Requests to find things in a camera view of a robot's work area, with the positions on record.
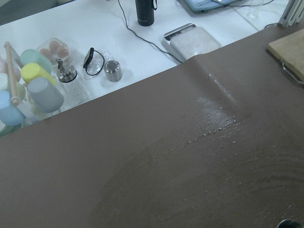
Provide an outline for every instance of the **yellow cup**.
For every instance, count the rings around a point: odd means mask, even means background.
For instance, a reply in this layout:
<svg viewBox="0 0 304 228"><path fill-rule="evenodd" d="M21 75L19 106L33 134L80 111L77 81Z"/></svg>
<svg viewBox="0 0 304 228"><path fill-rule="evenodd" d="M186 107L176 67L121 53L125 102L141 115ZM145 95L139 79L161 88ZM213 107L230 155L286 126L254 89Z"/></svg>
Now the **yellow cup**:
<svg viewBox="0 0 304 228"><path fill-rule="evenodd" d="M28 63L21 69L21 77L28 84L36 77L45 77L56 86L56 80L37 63Z"/></svg>

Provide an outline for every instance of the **black water bottle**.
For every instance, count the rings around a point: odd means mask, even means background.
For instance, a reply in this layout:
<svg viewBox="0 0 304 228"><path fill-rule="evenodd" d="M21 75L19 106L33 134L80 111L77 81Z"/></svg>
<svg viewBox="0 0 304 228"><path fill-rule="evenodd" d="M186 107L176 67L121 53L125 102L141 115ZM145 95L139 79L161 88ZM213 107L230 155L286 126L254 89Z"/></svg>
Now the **black water bottle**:
<svg viewBox="0 0 304 228"><path fill-rule="evenodd" d="M157 9L154 7L154 0L135 0L137 20L138 23L142 26L149 26L154 23L154 10Z"/></svg>

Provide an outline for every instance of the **brown table cover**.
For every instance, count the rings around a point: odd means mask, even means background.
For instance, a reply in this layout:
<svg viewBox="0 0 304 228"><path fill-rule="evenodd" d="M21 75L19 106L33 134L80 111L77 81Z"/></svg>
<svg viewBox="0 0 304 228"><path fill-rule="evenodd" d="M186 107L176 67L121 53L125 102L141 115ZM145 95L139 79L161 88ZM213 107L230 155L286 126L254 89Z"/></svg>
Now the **brown table cover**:
<svg viewBox="0 0 304 228"><path fill-rule="evenodd" d="M0 138L1 228L304 219L304 90L241 41Z"/></svg>

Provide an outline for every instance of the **cutting board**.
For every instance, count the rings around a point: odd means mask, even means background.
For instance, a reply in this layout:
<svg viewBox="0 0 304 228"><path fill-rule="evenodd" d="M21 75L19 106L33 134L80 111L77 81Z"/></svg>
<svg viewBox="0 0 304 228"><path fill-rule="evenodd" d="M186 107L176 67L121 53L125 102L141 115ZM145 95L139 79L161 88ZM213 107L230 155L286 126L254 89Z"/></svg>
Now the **cutting board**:
<svg viewBox="0 0 304 228"><path fill-rule="evenodd" d="M304 29L270 42L267 49L304 82Z"/></svg>

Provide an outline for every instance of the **plastic container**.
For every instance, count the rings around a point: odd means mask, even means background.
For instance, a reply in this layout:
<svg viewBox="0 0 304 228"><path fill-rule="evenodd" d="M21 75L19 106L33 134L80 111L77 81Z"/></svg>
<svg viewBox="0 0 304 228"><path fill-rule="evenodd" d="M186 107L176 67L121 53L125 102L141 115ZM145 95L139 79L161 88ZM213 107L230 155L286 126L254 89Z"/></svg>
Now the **plastic container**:
<svg viewBox="0 0 304 228"><path fill-rule="evenodd" d="M7 126L16 126L25 120L25 115L11 102L8 91L0 91L0 120Z"/></svg>
<svg viewBox="0 0 304 228"><path fill-rule="evenodd" d="M28 84L36 77L45 77L53 85L56 85L55 78L52 77L44 68L37 63L28 63L21 69L21 76L23 80Z"/></svg>
<svg viewBox="0 0 304 228"><path fill-rule="evenodd" d="M51 73L53 69L51 61L35 49L27 49L22 52L20 60L23 65L28 63L37 63L48 73Z"/></svg>
<svg viewBox="0 0 304 228"><path fill-rule="evenodd" d="M18 96L21 100L25 97L25 88L20 85L18 82L16 82ZM5 73L0 73L0 91L8 91L10 92L10 86L9 86L9 79L8 75Z"/></svg>
<svg viewBox="0 0 304 228"><path fill-rule="evenodd" d="M68 46L57 38L48 39L36 50L49 59L53 67L57 67L58 59L61 59L64 64L70 64L73 61Z"/></svg>
<svg viewBox="0 0 304 228"><path fill-rule="evenodd" d="M28 85L28 91L41 111L52 113L58 110L64 97L59 90L45 77L37 77Z"/></svg>
<svg viewBox="0 0 304 228"><path fill-rule="evenodd" d="M6 73L8 74L8 64L4 61L4 59L0 55L0 73ZM21 79L21 74L20 70L14 67L14 73L16 77L16 81L20 81Z"/></svg>

